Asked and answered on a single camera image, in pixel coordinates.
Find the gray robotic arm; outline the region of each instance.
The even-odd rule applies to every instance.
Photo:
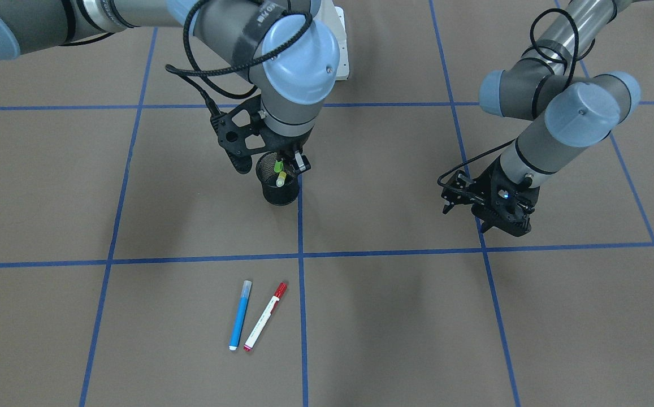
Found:
[[[337,75],[337,39],[321,21],[313,20],[320,5],[321,0],[0,0],[0,60],[53,46],[89,44],[92,40],[81,40],[137,26],[184,26],[192,69],[167,65],[167,70],[201,93],[219,145],[234,168],[245,174],[252,169],[252,155],[269,154],[265,165],[270,168],[257,168],[257,175],[265,188],[280,187],[310,168],[303,145]],[[201,70],[190,53],[190,36],[231,66]],[[209,79],[226,73],[240,75],[254,88],[234,95]],[[192,77],[222,95],[248,99],[224,113]],[[256,90],[261,93],[252,96]],[[250,121],[239,126],[233,119],[242,111]],[[264,146],[248,148],[248,137],[262,137]],[[265,190],[265,198],[272,204],[290,203],[298,193],[298,183],[292,184],[296,190],[271,195]]]
[[[475,180],[458,170],[464,164],[438,178],[443,213],[471,204],[472,213],[483,220],[481,232],[493,226],[514,236],[530,232],[541,184],[608,137],[640,101],[639,84],[627,73],[573,78],[575,65],[590,51],[598,31],[631,3],[572,0],[566,10],[552,8],[535,20],[531,47],[512,69],[490,72],[479,95],[487,113],[532,123],[517,139],[498,147],[507,149]],[[536,41],[537,21],[554,12],[562,16]]]

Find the pen holder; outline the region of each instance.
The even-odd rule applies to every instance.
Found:
[[[274,164],[277,162],[277,153],[264,154],[257,162],[257,178],[262,183],[264,198],[272,205],[284,206],[291,204],[299,195],[299,182],[289,165],[285,164],[283,171],[286,172],[284,185],[277,186],[279,173],[274,172]]]

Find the yellow marker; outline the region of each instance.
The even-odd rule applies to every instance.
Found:
[[[279,176],[277,177],[277,186],[279,188],[284,186],[284,182],[286,181],[286,172],[280,172]]]

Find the white marker with red cap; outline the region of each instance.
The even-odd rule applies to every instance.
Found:
[[[267,321],[269,321],[269,317],[272,316],[272,314],[274,313],[274,309],[276,309],[277,303],[281,300],[281,296],[284,294],[285,291],[286,291],[286,284],[279,283],[279,287],[277,287],[277,291],[274,293],[274,296],[272,296],[272,299],[269,300],[269,304],[267,304],[267,307],[262,313],[262,316],[259,317],[259,321],[257,321],[257,326],[254,327],[252,334],[249,335],[249,338],[246,340],[246,343],[244,343],[244,350],[246,350],[247,352],[249,352],[252,348],[254,348],[254,343],[256,343],[257,339],[259,339],[259,335],[261,335],[262,330],[264,330],[264,327],[267,325]]]

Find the mesh pen cup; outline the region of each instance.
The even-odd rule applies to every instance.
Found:
[[[284,185],[277,186],[279,173],[274,170],[277,156],[276,152],[270,152],[259,158],[257,162],[257,178],[262,183],[264,199],[272,205],[284,206],[291,204],[299,195],[299,182],[291,168],[285,164],[282,169],[286,173]]]

